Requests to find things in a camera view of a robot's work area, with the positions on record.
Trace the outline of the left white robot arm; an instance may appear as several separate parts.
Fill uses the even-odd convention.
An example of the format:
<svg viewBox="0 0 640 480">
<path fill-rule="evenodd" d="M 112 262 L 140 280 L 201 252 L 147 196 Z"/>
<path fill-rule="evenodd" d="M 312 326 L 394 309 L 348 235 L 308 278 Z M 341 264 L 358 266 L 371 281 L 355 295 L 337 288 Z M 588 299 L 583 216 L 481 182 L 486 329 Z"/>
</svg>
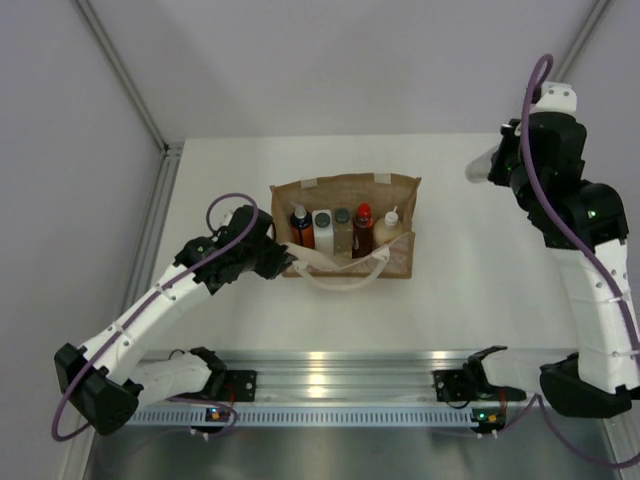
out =
<svg viewBox="0 0 640 480">
<path fill-rule="evenodd" d="M 223 286 L 246 272 L 271 280 L 292 264 L 293 255 L 269 233 L 274 226 L 269 213 L 243 205 L 217 232 L 188 241 L 121 317 L 81 346 L 66 343 L 55 353 L 62 402 L 107 436 L 156 402 L 226 400 L 227 367 L 205 347 L 155 363 L 142 359 L 184 314 Z"/>
</svg>

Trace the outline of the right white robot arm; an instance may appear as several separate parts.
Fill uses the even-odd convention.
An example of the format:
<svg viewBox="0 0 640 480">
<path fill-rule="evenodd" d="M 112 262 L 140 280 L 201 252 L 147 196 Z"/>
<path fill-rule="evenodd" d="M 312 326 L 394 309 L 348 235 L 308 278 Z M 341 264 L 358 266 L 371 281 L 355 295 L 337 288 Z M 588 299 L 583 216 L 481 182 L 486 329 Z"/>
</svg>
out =
<svg viewBox="0 0 640 480">
<path fill-rule="evenodd" d="M 583 179 L 587 138 L 575 113 L 577 96 L 564 83 L 535 87 L 529 116 L 529 149 L 537 180 L 556 215 L 582 242 L 575 246 L 544 210 L 528 177 L 517 118 L 502 125 L 500 144 L 472 161 L 469 181 L 509 188 L 557 262 L 575 322 L 577 350 L 495 346 L 468 359 L 467 389 L 488 397 L 500 387 L 536 393 L 559 414 L 612 418 L 639 396 L 639 336 L 627 271 L 629 228 L 619 194 Z"/>
</svg>

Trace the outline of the cream squeeze bottle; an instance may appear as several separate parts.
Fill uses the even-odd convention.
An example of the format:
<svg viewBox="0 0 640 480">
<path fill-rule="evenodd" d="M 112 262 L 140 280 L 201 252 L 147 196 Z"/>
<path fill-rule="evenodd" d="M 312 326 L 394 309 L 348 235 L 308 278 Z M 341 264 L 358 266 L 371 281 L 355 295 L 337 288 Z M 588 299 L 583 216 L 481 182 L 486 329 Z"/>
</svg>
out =
<svg viewBox="0 0 640 480">
<path fill-rule="evenodd" d="M 373 241 L 376 248 L 389 244 L 404 233 L 398 207 L 394 206 L 374 225 Z"/>
</svg>

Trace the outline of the burlap canvas tote bag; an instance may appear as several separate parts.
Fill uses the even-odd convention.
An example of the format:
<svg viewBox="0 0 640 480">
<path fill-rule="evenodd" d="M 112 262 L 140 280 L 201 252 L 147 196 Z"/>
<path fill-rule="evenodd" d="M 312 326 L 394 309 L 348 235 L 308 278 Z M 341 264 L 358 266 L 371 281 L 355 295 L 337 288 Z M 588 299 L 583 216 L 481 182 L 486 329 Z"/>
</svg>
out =
<svg viewBox="0 0 640 480">
<path fill-rule="evenodd" d="M 336 291 L 411 278 L 420 185 L 419 177 L 361 173 L 272 186 L 276 240 L 294 256 L 284 275 Z"/>
</svg>

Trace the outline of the orange blue bottle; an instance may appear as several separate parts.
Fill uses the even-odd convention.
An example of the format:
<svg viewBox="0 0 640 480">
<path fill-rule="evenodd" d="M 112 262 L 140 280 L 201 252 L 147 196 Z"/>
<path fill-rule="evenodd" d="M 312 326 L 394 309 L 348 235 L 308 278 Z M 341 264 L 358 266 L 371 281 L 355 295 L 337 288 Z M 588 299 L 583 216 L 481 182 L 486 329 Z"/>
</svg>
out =
<svg viewBox="0 0 640 480">
<path fill-rule="evenodd" d="M 300 204 L 294 206 L 294 211 L 289 217 L 289 226 L 295 244 L 304 248 L 315 248 L 313 217 L 304 206 Z"/>
</svg>

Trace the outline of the red sauce bottle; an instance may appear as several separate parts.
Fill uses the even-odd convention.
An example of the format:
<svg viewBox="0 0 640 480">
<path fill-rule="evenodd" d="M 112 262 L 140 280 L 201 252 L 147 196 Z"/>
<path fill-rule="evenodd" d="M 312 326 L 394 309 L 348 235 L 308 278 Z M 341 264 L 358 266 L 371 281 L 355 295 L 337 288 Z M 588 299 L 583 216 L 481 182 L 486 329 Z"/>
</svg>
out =
<svg viewBox="0 0 640 480">
<path fill-rule="evenodd" d="M 356 209 L 353 220 L 353 258 L 363 258 L 372 252 L 373 226 L 373 214 L 370 204 L 360 204 Z"/>
</svg>

